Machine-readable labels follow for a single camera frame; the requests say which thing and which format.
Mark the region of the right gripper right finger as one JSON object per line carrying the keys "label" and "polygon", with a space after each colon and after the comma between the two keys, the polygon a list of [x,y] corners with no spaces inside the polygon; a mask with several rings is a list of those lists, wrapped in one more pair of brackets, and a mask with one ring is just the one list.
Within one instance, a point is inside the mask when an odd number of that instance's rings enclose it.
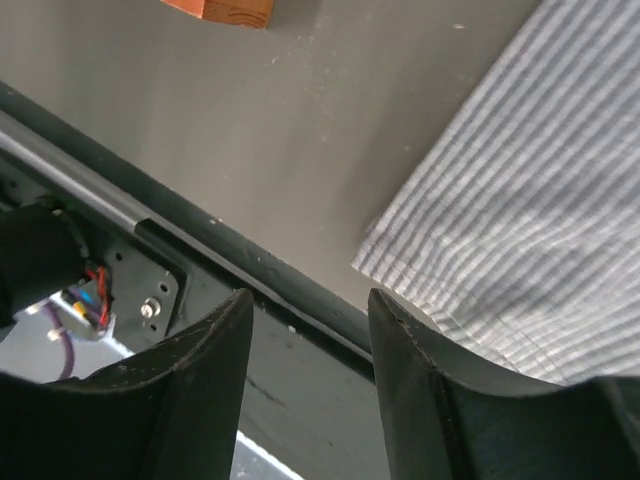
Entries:
{"label": "right gripper right finger", "polygon": [[369,294],[375,383],[394,479],[635,479],[639,381],[570,386],[494,364]]}

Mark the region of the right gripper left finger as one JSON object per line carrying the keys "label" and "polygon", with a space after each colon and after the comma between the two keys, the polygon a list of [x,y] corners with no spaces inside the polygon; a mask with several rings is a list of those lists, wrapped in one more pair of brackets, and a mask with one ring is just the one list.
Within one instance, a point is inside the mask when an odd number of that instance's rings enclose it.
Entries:
{"label": "right gripper left finger", "polygon": [[84,379],[1,378],[5,479],[226,479],[253,332],[240,289],[199,322]]}

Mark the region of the grey striped underwear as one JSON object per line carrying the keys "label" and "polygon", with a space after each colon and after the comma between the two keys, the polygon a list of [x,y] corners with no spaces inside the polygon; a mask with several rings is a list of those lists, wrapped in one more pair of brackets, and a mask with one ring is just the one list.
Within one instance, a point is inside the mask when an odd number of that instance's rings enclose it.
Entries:
{"label": "grey striped underwear", "polygon": [[637,374],[638,3],[541,3],[353,265],[518,373]]}

